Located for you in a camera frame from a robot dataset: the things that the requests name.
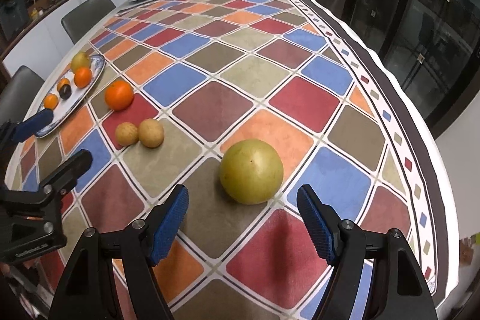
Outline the oval orange mandarin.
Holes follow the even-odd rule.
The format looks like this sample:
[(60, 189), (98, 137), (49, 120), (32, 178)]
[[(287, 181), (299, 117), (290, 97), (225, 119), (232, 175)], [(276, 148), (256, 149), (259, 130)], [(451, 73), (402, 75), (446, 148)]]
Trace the oval orange mandarin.
[(43, 100), (43, 106), (46, 109), (54, 110), (59, 104), (59, 97), (54, 93), (49, 93)]

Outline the large dark plum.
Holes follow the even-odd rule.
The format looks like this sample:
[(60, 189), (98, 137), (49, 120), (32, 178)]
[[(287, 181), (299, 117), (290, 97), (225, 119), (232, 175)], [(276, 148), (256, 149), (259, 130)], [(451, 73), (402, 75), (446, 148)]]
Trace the large dark plum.
[(72, 86), (70, 84), (64, 84), (58, 91), (58, 95), (64, 101), (70, 98), (72, 95)]

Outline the small orange mandarin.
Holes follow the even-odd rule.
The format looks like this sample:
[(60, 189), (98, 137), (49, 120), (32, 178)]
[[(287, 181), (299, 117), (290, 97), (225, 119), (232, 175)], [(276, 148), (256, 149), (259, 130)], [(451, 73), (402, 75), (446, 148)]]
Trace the small orange mandarin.
[(59, 92), (64, 85), (70, 85), (70, 79), (62, 78), (56, 85), (57, 91)]

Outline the grey chair near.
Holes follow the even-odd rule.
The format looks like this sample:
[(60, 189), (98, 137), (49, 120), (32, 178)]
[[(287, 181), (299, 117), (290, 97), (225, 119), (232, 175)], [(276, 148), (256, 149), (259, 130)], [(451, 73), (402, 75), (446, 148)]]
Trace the grey chair near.
[(24, 119), (44, 79), (29, 67), (21, 66), (1, 93), (0, 124)]

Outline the grey chair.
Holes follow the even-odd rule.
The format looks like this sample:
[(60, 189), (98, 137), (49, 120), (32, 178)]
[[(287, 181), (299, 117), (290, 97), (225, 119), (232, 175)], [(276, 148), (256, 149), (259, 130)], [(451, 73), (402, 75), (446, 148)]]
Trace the grey chair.
[(21, 66), (1, 93), (0, 124), (24, 119), (44, 79), (29, 67)]
[(66, 14), (61, 19), (61, 24), (75, 44), (115, 8), (112, 0), (87, 0)]

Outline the blue white porcelain plate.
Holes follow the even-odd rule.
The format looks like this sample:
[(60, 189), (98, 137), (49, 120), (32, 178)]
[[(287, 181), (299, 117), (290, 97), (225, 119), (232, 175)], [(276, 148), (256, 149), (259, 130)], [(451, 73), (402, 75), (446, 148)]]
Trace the blue white porcelain plate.
[[(102, 75), (105, 66), (105, 57), (101, 54), (93, 54), (90, 56), (90, 71), (92, 76), (88, 85), (82, 88), (78, 87), (74, 81), (75, 73), (72, 70), (68, 69), (59, 77), (59, 80), (57, 82), (54, 82), (49, 87), (43, 99), (41, 99), (41, 103), (37, 108), (37, 112), (40, 112), (46, 108), (45, 100), (49, 96), (57, 97), (57, 105), (54, 108), (51, 108), (53, 112), (53, 119), (50, 121), (49, 124), (44, 126), (41, 130), (37, 131), (35, 133), (35, 137), (43, 138), (45, 136), (48, 136), (51, 132), (58, 128), (68, 118), (69, 115), (73, 113), (73, 111), (86, 98), (87, 93), (89, 93), (89, 91), (95, 86), (96, 82)], [(70, 85), (70, 95), (66, 98), (61, 97), (57, 89), (58, 83), (63, 79), (67, 79)]]

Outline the yellow pear on plate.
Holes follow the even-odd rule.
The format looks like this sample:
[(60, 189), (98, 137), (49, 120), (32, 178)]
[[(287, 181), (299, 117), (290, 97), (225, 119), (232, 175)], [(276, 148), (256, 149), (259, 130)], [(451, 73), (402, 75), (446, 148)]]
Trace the yellow pear on plate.
[(70, 69), (73, 73), (76, 73), (79, 68), (83, 67), (90, 68), (90, 58), (86, 52), (80, 51), (73, 56)]

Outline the brown kiwi left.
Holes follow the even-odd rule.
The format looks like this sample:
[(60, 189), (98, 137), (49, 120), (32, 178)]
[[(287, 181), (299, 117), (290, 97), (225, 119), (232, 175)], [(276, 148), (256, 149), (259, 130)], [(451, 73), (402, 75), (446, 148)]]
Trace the brown kiwi left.
[(122, 147), (128, 147), (138, 142), (138, 128), (130, 122), (123, 122), (115, 129), (115, 140)]

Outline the brown kiwi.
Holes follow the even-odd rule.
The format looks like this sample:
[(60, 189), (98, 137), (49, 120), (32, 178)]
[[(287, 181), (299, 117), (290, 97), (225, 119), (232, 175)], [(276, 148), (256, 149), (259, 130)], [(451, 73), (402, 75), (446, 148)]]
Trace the brown kiwi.
[(143, 120), (138, 126), (138, 139), (147, 148), (159, 147), (164, 142), (162, 124), (153, 118)]
[(115, 129), (115, 140), (122, 147), (128, 147), (138, 142), (138, 128), (130, 122), (123, 122)]

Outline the large orange tangerine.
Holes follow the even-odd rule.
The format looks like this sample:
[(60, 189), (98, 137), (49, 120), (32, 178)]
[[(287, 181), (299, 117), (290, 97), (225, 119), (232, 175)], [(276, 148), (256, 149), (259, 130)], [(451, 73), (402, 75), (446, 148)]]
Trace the large orange tangerine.
[(134, 89), (126, 81), (119, 79), (109, 84), (104, 93), (106, 105), (114, 111), (126, 109), (133, 101)]

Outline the grey chair middle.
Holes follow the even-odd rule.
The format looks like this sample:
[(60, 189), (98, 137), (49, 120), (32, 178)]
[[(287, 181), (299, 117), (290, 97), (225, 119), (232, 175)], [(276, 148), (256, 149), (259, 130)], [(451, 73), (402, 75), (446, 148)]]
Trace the grey chair middle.
[(66, 14), (61, 19), (61, 24), (75, 44), (115, 8), (112, 0), (87, 0)]

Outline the black coffee machine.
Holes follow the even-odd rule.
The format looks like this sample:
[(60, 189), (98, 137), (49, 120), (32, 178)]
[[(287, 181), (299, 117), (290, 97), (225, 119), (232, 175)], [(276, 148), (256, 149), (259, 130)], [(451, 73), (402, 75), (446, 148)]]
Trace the black coffee machine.
[(1, 4), (0, 20), (6, 40), (15, 38), (30, 22), (25, 0), (8, 0)]

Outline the brown kiwi right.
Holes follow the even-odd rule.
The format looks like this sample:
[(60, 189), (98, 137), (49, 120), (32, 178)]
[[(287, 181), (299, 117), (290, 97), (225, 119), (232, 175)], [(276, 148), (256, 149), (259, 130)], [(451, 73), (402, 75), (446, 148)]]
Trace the brown kiwi right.
[(153, 118), (143, 120), (138, 126), (138, 139), (147, 148), (159, 147), (164, 142), (162, 124)]

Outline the large green pomelo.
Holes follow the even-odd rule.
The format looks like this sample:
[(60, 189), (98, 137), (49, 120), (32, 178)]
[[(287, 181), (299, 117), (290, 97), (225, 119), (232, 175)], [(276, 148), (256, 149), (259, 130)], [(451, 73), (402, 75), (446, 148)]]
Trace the large green pomelo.
[(267, 202), (281, 188), (283, 176), (278, 152), (263, 140), (247, 139), (231, 145), (220, 162), (222, 187), (243, 205)]

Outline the colourful checkered tablecloth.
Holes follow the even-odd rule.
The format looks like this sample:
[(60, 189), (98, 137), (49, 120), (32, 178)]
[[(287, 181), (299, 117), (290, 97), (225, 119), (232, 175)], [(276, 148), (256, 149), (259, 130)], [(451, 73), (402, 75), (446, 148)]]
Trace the colourful checkered tablecloth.
[[(178, 319), (310, 319), (331, 269), (301, 221), (309, 184), (340, 217), (402, 231), (435, 304), (448, 293), (448, 231), (429, 130), (381, 63), (309, 0), (160, 0), (118, 10), (80, 41), (106, 66), (72, 118), (20, 146), (15, 188), (32, 191), (80, 149), (93, 164), (67, 195), (67, 245), (38, 262), (57, 287), (87, 227), (111, 232), (143, 218), (176, 184), (190, 193), (182, 229), (155, 269)], [(122, 79), (133, 101), (111, 110)], [(159, 121), (157, 148), (115, 140), (123, 122)], [(263, 140), (283, 183), (243, 205), (220, 183), (227, 149)]]

